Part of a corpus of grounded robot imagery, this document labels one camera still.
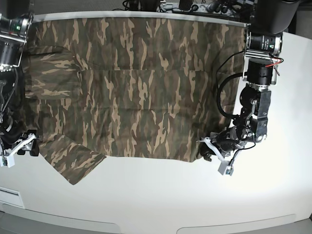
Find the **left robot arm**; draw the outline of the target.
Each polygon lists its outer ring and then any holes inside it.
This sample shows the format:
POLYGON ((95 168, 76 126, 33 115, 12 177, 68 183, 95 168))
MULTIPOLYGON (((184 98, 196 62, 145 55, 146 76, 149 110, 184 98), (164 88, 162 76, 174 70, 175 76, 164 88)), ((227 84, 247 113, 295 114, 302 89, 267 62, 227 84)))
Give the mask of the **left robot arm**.
POLYGON ((209 161, 217 156, 221 161, 234 152, 234 156, 246 149, 248 143, 258 144, 267 136, 268 110, 271 103, 270 85, 278 76, 283 32, 290 25, 300 1, 259 0, 255 15, 246 29, 244 58, 248 69, 230 75, 217 88, 216 103, 219 112, 233 120, 233 127, 220 133, 211 133, 203 143, 200 154, 209 161), (239 115, 226 113, 221 106, 221 92, 228 82, 243 77, 247 83, 239 101, 242 106, 239 115))

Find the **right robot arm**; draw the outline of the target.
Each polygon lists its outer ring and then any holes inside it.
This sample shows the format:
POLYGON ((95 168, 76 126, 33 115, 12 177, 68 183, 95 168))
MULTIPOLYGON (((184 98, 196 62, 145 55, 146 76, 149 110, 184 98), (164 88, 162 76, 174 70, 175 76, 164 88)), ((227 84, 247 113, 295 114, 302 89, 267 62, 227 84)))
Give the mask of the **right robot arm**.
POLYGON ((20 63, 33 18, 33 12, 14 19, 0 17, 0 161, 6 166, 14 154, 39 155, 37 132, 23 131, 23 122, 18 116, 25 98, 20 63))

